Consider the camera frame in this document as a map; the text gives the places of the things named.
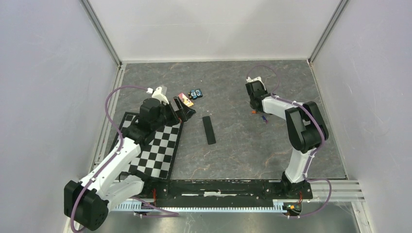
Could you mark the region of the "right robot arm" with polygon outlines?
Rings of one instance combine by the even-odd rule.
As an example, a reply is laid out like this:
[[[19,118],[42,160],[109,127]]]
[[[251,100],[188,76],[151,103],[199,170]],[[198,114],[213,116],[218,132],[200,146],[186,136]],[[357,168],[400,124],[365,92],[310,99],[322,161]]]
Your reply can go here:
[[[283,196],[293,198],[308,183],[311,161],[328,139],[323,117],[313,101],[299,103],[269,93],[260,77],[247,78],[246,81],[251,108],[286,121],[293,150],[289,165],[282,174],[280,190]]]

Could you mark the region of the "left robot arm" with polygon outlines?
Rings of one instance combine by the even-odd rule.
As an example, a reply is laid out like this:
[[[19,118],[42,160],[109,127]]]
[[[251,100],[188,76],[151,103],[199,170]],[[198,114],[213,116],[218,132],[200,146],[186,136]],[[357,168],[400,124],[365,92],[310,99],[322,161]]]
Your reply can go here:
[[[154,140],[159,129],[186,122],[196,114],[178,97],[173,101],[176,109],[166,100],[145,99],[132,123],[119,131],[119,141],[110,154],[81,180],[69,181],[65,185],[64,214],[70,218],[72,232],[94,231],[121,202],[135,195],[141,198],[151,195],[153,185],[134,175],[117,185],[112,183],[121,170]]]

